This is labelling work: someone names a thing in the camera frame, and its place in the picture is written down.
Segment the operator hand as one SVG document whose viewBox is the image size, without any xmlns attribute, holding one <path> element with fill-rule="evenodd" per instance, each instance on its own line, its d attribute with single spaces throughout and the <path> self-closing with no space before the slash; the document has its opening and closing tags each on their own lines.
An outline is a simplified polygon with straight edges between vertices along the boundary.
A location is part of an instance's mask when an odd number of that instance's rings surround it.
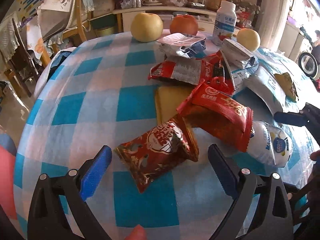
<svg viewBox="0 0 320 240">
<path fill-rule="evenodd" d="M 147 240 L 146 230 L 141 226 L 137 225 L 133 228 L 128 236 L 124 238 L 125 240 Z"/>
</svg>

